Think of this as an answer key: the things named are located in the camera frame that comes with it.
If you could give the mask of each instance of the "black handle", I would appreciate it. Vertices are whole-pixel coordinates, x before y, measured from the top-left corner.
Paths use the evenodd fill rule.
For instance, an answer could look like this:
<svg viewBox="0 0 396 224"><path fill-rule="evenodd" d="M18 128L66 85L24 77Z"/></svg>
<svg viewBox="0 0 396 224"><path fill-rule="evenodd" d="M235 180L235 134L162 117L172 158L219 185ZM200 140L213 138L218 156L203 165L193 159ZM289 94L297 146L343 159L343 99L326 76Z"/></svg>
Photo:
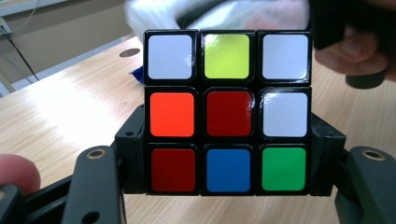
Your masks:
<svg viewBox="0 0 396 224"><path fill-rule="evenodd" d="M372 32L379 41L378 50L389 55L394 14L362 0L311 0L314 47L324 49L344 39L347 25ZM365 76L346 75L346 83L357 89L375 88L383 82L387 70Z"/></svg>

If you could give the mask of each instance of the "white square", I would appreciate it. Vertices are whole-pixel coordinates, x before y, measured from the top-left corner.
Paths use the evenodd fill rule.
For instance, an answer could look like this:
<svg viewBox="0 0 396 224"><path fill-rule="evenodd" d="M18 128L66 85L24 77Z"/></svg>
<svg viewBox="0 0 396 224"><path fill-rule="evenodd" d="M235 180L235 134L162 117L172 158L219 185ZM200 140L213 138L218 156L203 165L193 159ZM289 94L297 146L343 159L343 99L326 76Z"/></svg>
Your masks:
<svg viewBox="0 0 396 224"><path fill-rule="evenodd" d="M188 79L192 76L192 39L189 35L153 35L148 40L148 76Z"/></svg>
<svg viewBox="0 0 396 224"><path fill-rule="evenodd" d="M262 43L262 75L267 79L304 79L308 75L306 35L266 35Z"/></svg>
<svg viewBox="0 0 396 224"><path fill-rule="evenodd" d="M302 92L274 92L263 96L262 131L269 137L304 137L308 97Z"/></svg>

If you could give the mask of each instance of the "gray wall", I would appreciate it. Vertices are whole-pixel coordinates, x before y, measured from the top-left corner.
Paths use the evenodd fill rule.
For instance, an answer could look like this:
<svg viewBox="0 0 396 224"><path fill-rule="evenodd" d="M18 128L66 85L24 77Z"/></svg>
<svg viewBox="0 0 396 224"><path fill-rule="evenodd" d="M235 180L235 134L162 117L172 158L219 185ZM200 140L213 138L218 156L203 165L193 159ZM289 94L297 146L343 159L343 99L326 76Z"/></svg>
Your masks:
<svg viewBox="0 0 396 224"><path fill-rule="evenodd" d="M26 26L11 37L38 73L131 34L123 4L123 0L72 0L38 8ZM16 29L30 13L26 11L4 19L11 29ZM3 36L0 36L0 72L10 83L31 75Z"/></svg>

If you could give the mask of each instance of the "green tile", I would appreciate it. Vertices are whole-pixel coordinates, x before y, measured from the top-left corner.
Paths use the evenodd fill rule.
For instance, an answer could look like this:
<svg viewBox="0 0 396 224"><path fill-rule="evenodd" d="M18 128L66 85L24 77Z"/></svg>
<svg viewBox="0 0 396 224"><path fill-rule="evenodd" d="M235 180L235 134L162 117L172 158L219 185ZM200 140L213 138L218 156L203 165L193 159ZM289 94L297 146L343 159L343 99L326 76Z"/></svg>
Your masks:
<svg viewBox="0 0 396 224"><path fill-rule="evenodd" d="M244 79L249 75L247 35L207 35L205 37L205 76Z"/></svg>
<svg viewBox="0 0 396 224"><path fill-rule="evenodd" d="M262 188L302 190L306 152L301 147L268 147L262 152Z"/></svg>

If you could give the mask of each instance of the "black cable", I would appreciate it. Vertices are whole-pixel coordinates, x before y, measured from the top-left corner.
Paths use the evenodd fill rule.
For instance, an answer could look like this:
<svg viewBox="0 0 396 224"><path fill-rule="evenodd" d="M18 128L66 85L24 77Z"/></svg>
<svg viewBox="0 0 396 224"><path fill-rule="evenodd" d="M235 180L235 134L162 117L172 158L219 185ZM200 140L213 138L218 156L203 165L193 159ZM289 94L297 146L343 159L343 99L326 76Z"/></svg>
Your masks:
<svg viewBox="0 0 396 224"><path fill-rule="evenodd" d="M30 64L26 61L26 59L23 57L22 53L20 52L20 50L17 48L17 46L15 45L14 41L12 41L11 36L9 34L7 34L6 29L3 26L0 26L1 28L1 33L3 34L3 36L8 40L8 42L14 47L14 49L18 52L18 54L21 56L23 62L26 64L26 66L29 68L29 70L32 72L33 76L35 77L35 79L37 79L37 81L39 81L40 79L35 75L35 72L33 71L32 67L30 66Z"/></svg>

